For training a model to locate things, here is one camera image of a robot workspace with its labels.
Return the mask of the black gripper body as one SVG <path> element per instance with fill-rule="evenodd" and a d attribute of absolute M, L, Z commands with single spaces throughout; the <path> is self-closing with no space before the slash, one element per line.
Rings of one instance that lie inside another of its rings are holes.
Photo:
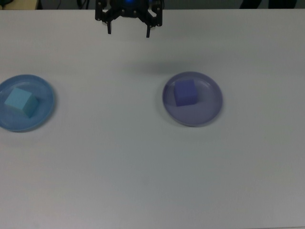
<path fill-rule="evenodd" d="M 122 5 L 121 16 L 126 18 L 138 18 L 140 8 L 140 5 Z"/>

